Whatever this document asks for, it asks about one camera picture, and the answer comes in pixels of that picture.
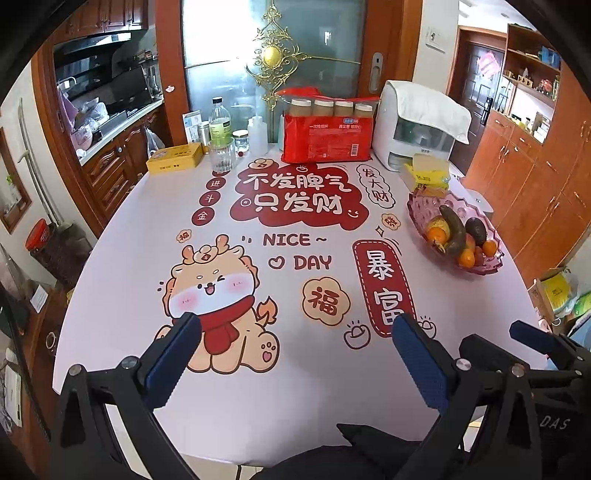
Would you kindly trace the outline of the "small white card box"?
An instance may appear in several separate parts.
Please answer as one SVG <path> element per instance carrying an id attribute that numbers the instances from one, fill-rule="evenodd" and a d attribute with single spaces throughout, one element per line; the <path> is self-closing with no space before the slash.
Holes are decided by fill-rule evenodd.
<path id="1" fill-rule="evenodd" d="M 199 126 L 202 121 L 199 110 L 184 113 L 182 115 L 182 124 L 187 143 L 199 142 Z"/>

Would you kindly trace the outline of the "white cloth cover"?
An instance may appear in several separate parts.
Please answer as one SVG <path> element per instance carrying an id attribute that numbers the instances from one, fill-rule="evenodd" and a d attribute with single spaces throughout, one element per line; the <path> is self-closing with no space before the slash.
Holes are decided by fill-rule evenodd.
<path id="1" fill-rule="evenodd" d="M 457 142 L 469 143 L 472 115 L 466 107 L 440 91 L 415 82 L 388 80 L 386 84 L 396 93 L 401 118 L 441 130 Z"/>

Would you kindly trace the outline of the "red lidded jar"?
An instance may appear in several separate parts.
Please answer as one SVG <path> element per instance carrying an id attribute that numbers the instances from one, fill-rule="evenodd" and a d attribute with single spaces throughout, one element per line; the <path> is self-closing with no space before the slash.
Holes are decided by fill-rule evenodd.
<path id="1" fill-rule="evenodd" d="M 25 240 L 26 250 L 32 252 L 43 248 L 50 240 L 54 227 L 55 225 L 53 223 L 48 223 L 43 218 L 39 219 Z"/>

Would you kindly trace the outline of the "white rice dispenser appliance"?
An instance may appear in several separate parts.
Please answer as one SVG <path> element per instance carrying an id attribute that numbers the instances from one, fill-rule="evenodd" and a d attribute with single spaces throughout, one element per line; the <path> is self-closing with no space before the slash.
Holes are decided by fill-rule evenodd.
<path id="1" fill-rule="evenodd" d="M 450 159 L 455 139 L 429 126 L 401 118 L 394 90 L 384 84 L 377 107 L 373 153 L 386 169 L 400 172 L 418 153 Z"/>

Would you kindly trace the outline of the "dark entrance door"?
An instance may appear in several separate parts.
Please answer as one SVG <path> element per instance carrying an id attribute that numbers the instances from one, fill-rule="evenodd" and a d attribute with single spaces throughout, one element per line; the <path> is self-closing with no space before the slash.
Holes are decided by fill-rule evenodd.
<path id="1" fill-rule="evenodd" d="M 457 142 L 451 162 L 467 174 L 497 97 L 504 64 L 506 35 L 460 26 L 448 82 L 448 95 L 471 114 L 468 144 Z"/>

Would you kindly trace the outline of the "pink glass fruit bowl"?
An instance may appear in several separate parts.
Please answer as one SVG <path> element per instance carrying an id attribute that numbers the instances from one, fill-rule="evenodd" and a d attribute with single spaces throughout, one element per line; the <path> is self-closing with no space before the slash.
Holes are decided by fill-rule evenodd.
<path id="1" fill-rule="evenodd" d="M 485 262 L 482 266 L 475 265 L 472 269 L 464 269 L 459 266 L 459 264 L 456 262 L 456 259 L 446 254 L 445 245 L 440 246 L 429 242 L 426 237 L 425 227 L 430 220 L 432 220 L 436 216 L 441 215 L 439 210 L 439 207 L 441 205 L 447 205 L 451 207 L 460 217 L 464 226 L 469 218 L 480 218 L 486 226 L 488 232 L 488 240 L 494 240 L 498 245 L 497 254 L 493 258 L 487 258 L 485 256 Z M 440 257 L 452 262 L 457 268 L 460 268 L 472 274 L 486 276 L 498 272 L 499 269 L 503 266 L 502 258 L 504 256 L 504 252 L 501 249 L 501 237 L 498 235 L 498 232 L 494 228 L 491 221 L 486 217 L 480 216 L 477 212 L 475 212 L 473 208 L 466 203 L 464 198 L 459 198 L 451 191 L 448 191 L 443 197 L 427 195 L 424 191 L 419 191 L 413 192 L 409 195 L 407 207 L 410 218 L 414 223 L 415 227 L 417 228 L 418 232 L 422 235 L 422 237 L 430 244 L 434 251 L 438 252 Z"/>

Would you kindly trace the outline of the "red green apple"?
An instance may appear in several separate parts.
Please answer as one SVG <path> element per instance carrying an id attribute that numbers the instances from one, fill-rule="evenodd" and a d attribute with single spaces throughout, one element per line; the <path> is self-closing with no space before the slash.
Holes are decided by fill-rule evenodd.
<path id="1" fill-rule="evenodd" d="M 469 249 L 472 253 L 476 252 L 476 241 L 474 237 L 470 234 L 466 234 L 466 248 Z"/>

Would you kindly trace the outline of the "green label plastic bottle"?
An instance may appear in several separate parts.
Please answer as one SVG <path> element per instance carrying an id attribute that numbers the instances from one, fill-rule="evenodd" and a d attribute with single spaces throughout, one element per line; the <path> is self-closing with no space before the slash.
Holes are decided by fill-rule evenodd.
<path id="1" fill-rule="evenodd" d="M 228 147 L 231 142 L 231 118 L 228 109 L 223 106 L 221 97 L 211 99 L 212 110 L 209 115 L 211 145 L 215 149 Z"/>

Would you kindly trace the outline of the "yellow tissue box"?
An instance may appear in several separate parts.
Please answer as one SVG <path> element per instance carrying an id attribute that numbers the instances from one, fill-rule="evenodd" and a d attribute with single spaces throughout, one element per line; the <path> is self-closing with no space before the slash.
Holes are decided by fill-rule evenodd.
<path id="1" fill-rule="evenodd" d="M 402 167 L 400 176 L 410 192 L 432 191 L 435 196 L 442 196 L 449 190 L 450 162 L 418 153 Z"/>

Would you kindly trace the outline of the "clear drinking glass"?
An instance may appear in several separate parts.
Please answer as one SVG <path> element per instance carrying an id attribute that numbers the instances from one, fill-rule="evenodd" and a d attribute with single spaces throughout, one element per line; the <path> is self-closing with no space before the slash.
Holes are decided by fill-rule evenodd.
<path id="1" fill-rule="evenodd" d="M 235 166 L 235 143 L 232 139 L 221 145 L 211 143 L 211 168 L 214 173 L 228 173 Z"/>

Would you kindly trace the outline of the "dark avocado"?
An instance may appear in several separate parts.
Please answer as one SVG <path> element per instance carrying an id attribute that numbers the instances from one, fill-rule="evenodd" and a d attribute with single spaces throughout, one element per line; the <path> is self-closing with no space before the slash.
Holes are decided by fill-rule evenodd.
<path id="1" fill-rule="evenodd" d="M 465 229 L 475 240 L 477 246 L 481 247 L 488 240 L 488 232 L 484 222 L 478 217 L 469 218 L 465 223 Z"/>

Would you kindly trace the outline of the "tangerine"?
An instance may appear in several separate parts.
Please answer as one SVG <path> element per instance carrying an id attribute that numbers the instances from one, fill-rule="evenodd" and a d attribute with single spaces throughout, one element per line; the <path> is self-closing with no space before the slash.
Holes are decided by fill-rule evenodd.
<path id="1" fill-rule="evenodd" d="M 448 241 L 448 233 L 440 227 L 432 227 L 426 232 L 429 242 L 437 245 L 445 245 Z"/>
<path id="2" fill-rule="evenodd" d="M 497 254 L 498 245 L 494 240 L 486 240 L 481 249 L 487 258 L 493 258 Z"/>
<path id="3" fill-rule="evenodd" d="M 458 264 L 464 269 L 472 269 L 476 264 L 475 252 L 470 248 L 464 249 L 458 257 Z"/>

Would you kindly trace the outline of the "yellow pear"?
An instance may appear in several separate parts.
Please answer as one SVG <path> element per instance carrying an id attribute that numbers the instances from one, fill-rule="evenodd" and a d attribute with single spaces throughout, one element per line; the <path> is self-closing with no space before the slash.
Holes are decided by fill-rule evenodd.
<path id="1" fill-rule="evenodd" d="M 435 218 L 430 220 L 428 222 L 428 224 L 426 225 L 425 230 L 426 230 L 426 232 L 429 232 L 430 230 L 432 230 L 434 228 L 438 228 L 438 229 L 442 230 L 445 234 L 445 240 L 446 241 L 449 240 L 449 238 L 451 236 L 451 230 L 450 230 L 449 224 L 441 215 L 436 216 Z"/>

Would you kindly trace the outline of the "overripe brown banana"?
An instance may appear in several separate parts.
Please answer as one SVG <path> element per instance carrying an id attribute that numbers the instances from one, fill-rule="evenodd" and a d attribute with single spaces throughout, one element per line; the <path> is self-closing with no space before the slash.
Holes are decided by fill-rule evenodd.
<path id="1" fill-rule="evenodd" d="M 445 244 L 446 254 L 454 259 L 460 257 L 466 247 L 467 232 L 464 224 L 456 212 L 447 205 L 439 207 L 441 216 L 450 229 L 450 237 Z"/>

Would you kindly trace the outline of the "small glass jar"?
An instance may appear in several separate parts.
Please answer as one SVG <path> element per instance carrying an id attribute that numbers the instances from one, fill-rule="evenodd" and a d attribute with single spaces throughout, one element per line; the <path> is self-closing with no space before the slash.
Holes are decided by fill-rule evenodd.
<path id="1" fill-rule="evenodd" d="M 238 156 L 244 156 L 249 152 L 249 131 L 245 129 L 235 130 L 232 132 L 232 139 Z"/>

